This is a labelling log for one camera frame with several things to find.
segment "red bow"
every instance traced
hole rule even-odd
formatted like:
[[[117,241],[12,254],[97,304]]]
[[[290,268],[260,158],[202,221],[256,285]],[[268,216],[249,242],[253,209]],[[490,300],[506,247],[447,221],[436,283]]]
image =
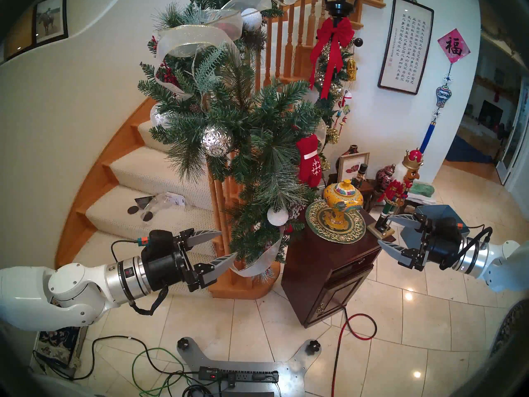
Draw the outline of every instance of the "red bow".
[[[340,45],[347,47],[354,36],[351,22],[347,18],[343,18],[336,27],[333,27],[333,19],[327,18],[322,27],[317,31],[318,43],[314,46],[311,52],[312,74],[309,80],[311,89],[314,86],[314,74],[316,72],[316,62],[321,55],[323,47],[329,42],[332,36],[331,51],[329,54],[329,63],[327,65],[327,72],[322,86],[321,99],[327,99],[329,88],[331,87],[332,74],[334,68],[339,72],[343,67],[342,54],[340,52]]]

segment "nutcracker crown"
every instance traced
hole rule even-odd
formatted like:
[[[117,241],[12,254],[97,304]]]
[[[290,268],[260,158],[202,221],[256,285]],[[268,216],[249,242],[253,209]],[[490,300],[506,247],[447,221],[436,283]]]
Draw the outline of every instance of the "nutcracker crown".
[[[406,151],[402,164],[408,169],[418,170],[423,164],[423,154],[418,149],[414,149],[411,152]]]

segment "carpeted stair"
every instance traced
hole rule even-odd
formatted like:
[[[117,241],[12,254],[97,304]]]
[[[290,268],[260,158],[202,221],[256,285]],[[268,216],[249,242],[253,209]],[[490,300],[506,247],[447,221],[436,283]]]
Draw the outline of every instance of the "carpeted stair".
[[[146,146],[110,164],[110,169],[120,184],[87,210],[87,218],[98,231],[86,242],[74,262],[89,267],[112,263],[112,242],[147,236],[153,229],[169,230],[173,234],[188,228],[216,229],[207,174],[197,184],[181,181],[166,159],[169,147],[153,140],[150,128],[151,122],[138,126]],[[136,204],[134,198],[162,192],[184,196],[186,206],[171,206],[159,210],[149,222],[142,221],[141,210],[135,214],[127,213],[127,209]],[[142,248],[135,244],[120,243],[114,246],[114,251],[117,259],[123,260],[138,256]],[[206,242],[195,246],[188,252],[188,256],[192,264],[209,263],[215,258],[215,251],[212,243]],[[184,283],[171,286],[170,291],[189,294]],[[197,290],[191,295],[210,296],[207,289]]]

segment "framed photo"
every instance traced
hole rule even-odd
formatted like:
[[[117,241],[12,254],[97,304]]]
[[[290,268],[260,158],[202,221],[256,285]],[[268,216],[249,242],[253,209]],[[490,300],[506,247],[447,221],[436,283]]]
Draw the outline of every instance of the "framed photo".
[[[378,87],[417,95],[432,37],[433,9],[393,0],[388,42]]]
[[[33,47],[68,38],[66,0],[41,0],[33,9]]]
[[[342,155],[338,168],[338,182],[342,182],[344,179],[356,178],[361,164],[369,164],[369,152]]]

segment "green gold plate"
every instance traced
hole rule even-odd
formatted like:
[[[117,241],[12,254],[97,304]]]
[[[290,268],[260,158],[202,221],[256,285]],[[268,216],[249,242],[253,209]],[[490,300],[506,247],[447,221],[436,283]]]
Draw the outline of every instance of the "green gold plate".
[[[324,217],[328,212],[332,212],[332,209],[327,206],[325,201],[315,201],[308,206],[305,219],[312,232],[322,239],[345,245],[362,239],[366,233],[366,223],[358,211],[343,214],[348,223],[348,227],[344,230],[334,230],[327,226]]]

